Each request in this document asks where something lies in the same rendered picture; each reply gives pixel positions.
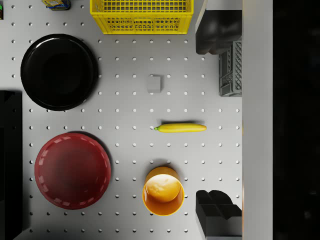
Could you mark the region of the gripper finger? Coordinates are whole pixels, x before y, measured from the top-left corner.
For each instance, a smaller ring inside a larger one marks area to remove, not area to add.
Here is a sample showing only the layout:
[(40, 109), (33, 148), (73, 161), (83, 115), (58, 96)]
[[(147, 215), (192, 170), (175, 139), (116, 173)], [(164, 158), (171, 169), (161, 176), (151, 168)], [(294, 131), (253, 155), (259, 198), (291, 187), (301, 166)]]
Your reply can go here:
[(196, 53), (223, 54), (241, 37), (241, 10), (205, 10), (195, 34)]
[(242, 210), (220, 190), (198, 190), (195, 212), (205, 237), (241, 237)]

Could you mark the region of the dark grey basket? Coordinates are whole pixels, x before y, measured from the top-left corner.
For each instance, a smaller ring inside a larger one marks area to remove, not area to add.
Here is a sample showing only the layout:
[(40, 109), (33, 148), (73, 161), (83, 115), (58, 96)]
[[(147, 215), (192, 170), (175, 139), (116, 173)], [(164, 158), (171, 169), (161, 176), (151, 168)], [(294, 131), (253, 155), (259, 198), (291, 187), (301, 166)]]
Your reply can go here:
[(233, 41), (230, 48), (219, 55), (219, 95), (242, 96), (242, 41)]

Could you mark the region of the yellow bowl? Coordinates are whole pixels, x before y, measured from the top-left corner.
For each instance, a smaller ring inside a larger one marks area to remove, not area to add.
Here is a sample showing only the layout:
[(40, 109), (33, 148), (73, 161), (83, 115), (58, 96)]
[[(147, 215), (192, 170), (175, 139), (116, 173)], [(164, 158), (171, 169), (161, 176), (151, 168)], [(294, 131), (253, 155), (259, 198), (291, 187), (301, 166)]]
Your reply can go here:
[(142, 200), (155, 215), (169, 216), (183, 205), (185, 191), (178, 173), (167, 166), (152, 169), (145, 178)]

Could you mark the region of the yellow basket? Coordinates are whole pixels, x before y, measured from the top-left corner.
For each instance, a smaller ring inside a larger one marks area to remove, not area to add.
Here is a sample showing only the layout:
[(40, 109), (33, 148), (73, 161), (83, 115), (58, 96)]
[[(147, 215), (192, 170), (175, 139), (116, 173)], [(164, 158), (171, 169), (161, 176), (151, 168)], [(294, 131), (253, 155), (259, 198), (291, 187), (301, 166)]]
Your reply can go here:
[(185, 35), (194, 0), (90, 0), (89, 8), (105, 35)]

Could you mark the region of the grey cube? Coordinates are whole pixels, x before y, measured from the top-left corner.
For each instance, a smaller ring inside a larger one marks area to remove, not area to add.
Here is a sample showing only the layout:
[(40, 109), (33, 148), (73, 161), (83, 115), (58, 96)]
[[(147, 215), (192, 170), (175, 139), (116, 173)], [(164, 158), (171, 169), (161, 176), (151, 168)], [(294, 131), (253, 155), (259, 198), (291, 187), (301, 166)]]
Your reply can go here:
[(161, 77), (151, 75), (147, 79), (147, 91), (149, 93), (160, 93), (161, 92)]

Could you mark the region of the banana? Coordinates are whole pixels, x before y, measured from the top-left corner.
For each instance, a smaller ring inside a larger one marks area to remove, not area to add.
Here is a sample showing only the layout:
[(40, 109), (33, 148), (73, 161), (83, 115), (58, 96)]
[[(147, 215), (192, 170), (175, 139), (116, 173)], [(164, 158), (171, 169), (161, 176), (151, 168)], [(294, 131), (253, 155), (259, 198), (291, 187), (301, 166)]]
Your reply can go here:
[(196, 123), (168, 123), (154, 127), (154, 130), (161, 133), (190, 133), (206, 131), (207, 127)]

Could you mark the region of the red plate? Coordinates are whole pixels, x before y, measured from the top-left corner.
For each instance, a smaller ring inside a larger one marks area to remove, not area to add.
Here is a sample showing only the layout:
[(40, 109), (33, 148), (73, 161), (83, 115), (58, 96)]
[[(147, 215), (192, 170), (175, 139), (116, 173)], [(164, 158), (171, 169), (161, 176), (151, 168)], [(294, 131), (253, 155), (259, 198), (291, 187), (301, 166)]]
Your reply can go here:
[(111, 175), (105, 148), (83, 133), (67, 132), (51, 138), (41, 147), (34, 164), (40, 193), (66, 210), (84, 209), (98, 202)]

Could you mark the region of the flat-sided can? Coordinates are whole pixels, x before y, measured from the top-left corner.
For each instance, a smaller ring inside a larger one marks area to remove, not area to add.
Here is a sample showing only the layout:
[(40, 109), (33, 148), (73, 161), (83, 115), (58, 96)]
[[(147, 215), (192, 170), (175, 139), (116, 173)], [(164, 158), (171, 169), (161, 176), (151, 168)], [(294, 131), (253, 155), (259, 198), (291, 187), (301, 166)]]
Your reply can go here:
[(47, 9), (53, 11), (69, 10), (71, 7), (70, 0), (41, 0)]

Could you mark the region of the black plate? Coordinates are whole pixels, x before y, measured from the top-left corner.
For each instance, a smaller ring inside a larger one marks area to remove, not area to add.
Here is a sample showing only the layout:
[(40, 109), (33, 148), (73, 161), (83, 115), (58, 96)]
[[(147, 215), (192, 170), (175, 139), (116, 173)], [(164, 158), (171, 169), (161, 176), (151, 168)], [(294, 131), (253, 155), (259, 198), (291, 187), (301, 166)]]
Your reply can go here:
[(20, 77), (26, 94), (37, 105), (67, 111), (86, 101), (99, 75), (97, 59), (80, 39), (69, 34), (45, 35), (25, 52)]

